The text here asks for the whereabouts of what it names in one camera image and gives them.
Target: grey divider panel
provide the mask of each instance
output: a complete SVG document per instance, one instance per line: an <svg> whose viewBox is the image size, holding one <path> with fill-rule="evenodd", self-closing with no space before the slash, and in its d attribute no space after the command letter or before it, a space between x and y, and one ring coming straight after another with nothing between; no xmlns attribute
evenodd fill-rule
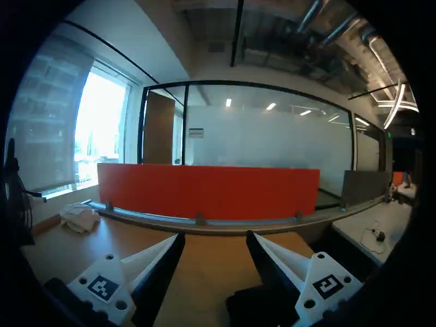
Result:
<svg viewBox="0 0 436 327"><path fill-rule="evenodd" d="M355 205L387 192L389 174L374 171L345 171L341 205Z"/></svg>

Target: glass partition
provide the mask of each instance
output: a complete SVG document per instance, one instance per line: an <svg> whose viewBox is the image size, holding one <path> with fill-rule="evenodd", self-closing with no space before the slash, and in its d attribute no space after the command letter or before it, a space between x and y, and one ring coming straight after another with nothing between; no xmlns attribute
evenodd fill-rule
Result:
<svg viewBox="0 0 436 327"><path fill-rule="evenodd" d="M315 168L319 188L341 195L344 171L352 168L349 112L233 85L190 85L186 111L186 165Z"/></svg>

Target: curved light fixture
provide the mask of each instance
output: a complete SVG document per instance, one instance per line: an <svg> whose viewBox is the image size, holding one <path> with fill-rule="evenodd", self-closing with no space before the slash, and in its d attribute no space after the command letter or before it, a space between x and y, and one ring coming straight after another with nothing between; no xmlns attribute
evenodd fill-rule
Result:
<svg viewBox="0 0 436 327"><path fill-rule="evenodd" d="M397 92L397 95L395 96L395 102L392 106L391 112L389 113L389 115L385 121L384 129L387 129L389 127L393 118L395 117L395 114L398 111L401 100L403 99L404 90L405 90L405 84L401 84L399 91Z"/></svg>
<svg viewBox="0 0 436 327"><path fill-rule="evenodd" d="M392 105L378 105L379 107L392 107ZM418 108L406 105L399 105L398 108L410 109L416 112L419 112Z"/></svg>

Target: cable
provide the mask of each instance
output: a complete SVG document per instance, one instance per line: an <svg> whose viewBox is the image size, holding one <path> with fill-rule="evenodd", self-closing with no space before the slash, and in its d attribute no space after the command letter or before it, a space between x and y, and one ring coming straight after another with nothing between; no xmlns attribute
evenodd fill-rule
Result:
<svg viewBox="0 0 436 327"><path fill-rule="evenodd" d="M380 255L380 254L383 254L385 251L386 251L386 243L383 241L383 242L381 242L383 245L384 245L384 248L383 248L383 250L381 251L381 252L379 252L379 251L377 251L377 250L371 250L369 247L367 247L365 244L363 244L362 243L362 239L364 238L364 235L365 235L365 231L371 231L371 233L375 236L375 238L376 238L376 242L378 242L377 241L377 238L378 238L378 236L380 235L380 229L379 228L376 228L374 225L376 224L376 222L379 224L378 225L378 227L380 227L380 222L378 221L378 220L374 220L374 223L373 223L373 225L372 225L372 228L365 228L364 229L364 231L362 232L362 236L361 236L361 238L360 238L360 241L359 241L359 243L365 248L365 249L367 249L369 252L375 252L375 253L377 253L378 255Z"/></svg>

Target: glass wall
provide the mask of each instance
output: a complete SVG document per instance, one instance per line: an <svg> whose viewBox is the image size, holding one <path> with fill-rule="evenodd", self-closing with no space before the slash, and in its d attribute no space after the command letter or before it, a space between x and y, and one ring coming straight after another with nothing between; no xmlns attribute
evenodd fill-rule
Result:
<svg viewBox="0 0 436 327"><path fill-rule="evenodd" d="M384 132L355 114L358 171L385 171Z"/></svg>
<svg viewBox="0 0 436 327"><path fill-rule="evenodd" d="M316 168L342 193L352 168L350 115L336 106L258 87L189 87L186 165Z"/></svg>

